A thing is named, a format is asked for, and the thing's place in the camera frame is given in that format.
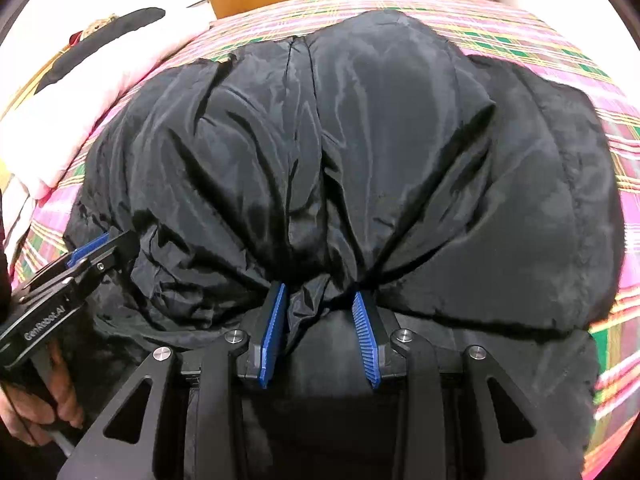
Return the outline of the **person's left hand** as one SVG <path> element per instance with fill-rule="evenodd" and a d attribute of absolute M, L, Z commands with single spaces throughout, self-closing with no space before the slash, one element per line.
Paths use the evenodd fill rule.
<path fill-rule="evenodd" d="M 70 379 L 60 344 L 56 339 L 48 343 L 51 375 L 47 388 L 53 398 L 50 404 L 20 385 L 1 383 L 1 420 L 9 434 L 29 446 L 43 446 L 52 441 L 43 429 L 57 419 L 81 429 L 85 411 L 80 405 Z"/>

